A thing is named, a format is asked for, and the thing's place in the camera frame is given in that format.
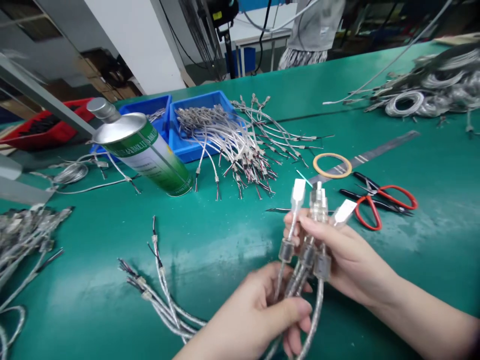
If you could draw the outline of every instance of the white wall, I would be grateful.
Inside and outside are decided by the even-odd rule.
[[[114,57],[118,55],[84,0],[37,1],[80,51],[102,47],[110,50]],[[9,20],[0,11],[0,22]],[[17,26],[3,27],[0,28],[0,51],[3,49],[13,49],[28,56],[28,60],[17,62],[47,80],[62,78],[74,87],[89,84],[77,69],[77,53],[64,38],[34,42]]]
[[[155,1],[85,0],[146,94],[185,87]]]

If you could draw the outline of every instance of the green label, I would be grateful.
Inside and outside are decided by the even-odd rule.
[[[160,136],[158,131],[155,130],[155,128],[149,122],[147,122],[139,132],[148,140],[150,144],[155,143]],[[128,158],[145,151],[149,148],[149,145],[142,140],[140,135],[133,134],[126,139],[108,144],[107,147],[108,151],[117,158]]]
[[[139,132],[104,147],[170,196],[181,196],[192,188],[193,178],[184,163],[149,122]]]

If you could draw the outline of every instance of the red-handled scissors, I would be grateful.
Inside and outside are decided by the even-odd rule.
[[[379,195],[383,197],[384,199],[387,199],[392,203],[391,208],[392,211],[395,211],[400,214],[404,215],[410,215],[411,212],[408,210],[415,210],[419,207],[419,203],[417,202],[417,199],[415,196],[413,196],[409,191],[405,190],[402,187],[396,186],[396,185],[387,185],[387,186],[379,186],[375,182],[373,182],[370,178],[366,177],[365,175],[359,173],[359,172],[354,172],[353,175],[357,178],[360,179],[362,182],[366,183],[366,188],[363,186],[360,186],[362,189],[366,190],[368,192],[367,195],[362,196],[358,201],[356,202],[357,205],[360,205],[363,203],[365,200],[368,202],[368,205],[371,207],[371,210],[373,212],[373,216],[375,218],[376,226],[371,226],[369,225],[360,215],[360,210],[359,207],[357,206],[355,208],[355,214],[356,217],[358,218],[358,221],[365,226],[367,229],[370,229],[372,231],[378,231],[382,229],[382,220],[380,219],[379,212],[377,210],[377,206],[375,205],[375,202],[372,199],[372,196]],[[400,200],[397,200],[393,196],[391,196],[389,193],[386,192],[387,189],[395,189],[400,191],[401,193],[405,194],[406,197],[410,200],[411,205],[407,205]]]

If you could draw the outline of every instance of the gray shirt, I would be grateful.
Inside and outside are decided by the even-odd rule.
[[[296,12],[313,0],[299,0]],[[287,47],[294,50],[320,52],[329,50],[344,13],[345,0],[319,0],[293,23]]]

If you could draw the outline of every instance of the green workbench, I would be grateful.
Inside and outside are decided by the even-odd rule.
[[[419,44],[389,71],[407,72],[420,55],[446,48]],[[376,74],[402,49],[368,53],[285,71],[198,86],[172,93],[173,100],[222,90],[230,100],[240,95],[249,102],[270,95],[265,112],[290,131],[335,137],[324,140],[326,152],[352,158],[407,131],[421,136],[362,165],[359,171],[381,185],[398,185],[412,192],[419,203],[414,217],[381,212],[383,230],[371,232],[355,218],[350,225],[403,277],[452,306],[478,316],[480,304],[480,138],[465,134],[465,115],[437,119],[390,118],[381,110],[364,113],[363,104],[322,105],[343,98]],[[385,81],[381,75],[373,84]],[[475,126],[479,116],[472,116]],[[311,163],[313,156],[304,151]],[[329,169],[335,161],[322,160]],[[195,171],[198,163],[187,164]],[[117,257],[126,259],[159,289],[155,261],[147,248],[152,216],[157,216],[160,256],[171,293],[190,313],[209,319],[251,270],[278,256],[283,215],[268,208],[290,206],[296,169],[312,177],[303,164],[277,166],[273,198],[254,186],[238,199],[231,177],[220,180],[222,201],[216,202],[213,169],[204,162],[198,192],[168,197],[145,178],[136,180],[143,191],[117,184],[78,195],[56,194],[49,205],[75,206],[56,232],[65,253],[45,269],[15,300],[27,307],[25,327],[11,349],[12,360],[28,359],[171,359],[182,347],[152,306],[125,283],[117,270]],[[108,180],[120,179],[115,170]],[[47,187],[43,179],[24,181]],[[91,169],[66,191],[103,182]],[[325,184],[330,208],[344,198],[340,188],[356,190],[352,176]],[[20,205],[0,202],[0,211]],[[331,286],[324,296],[321,321],[309,359],[412,359],[416,355],[362,306]]]

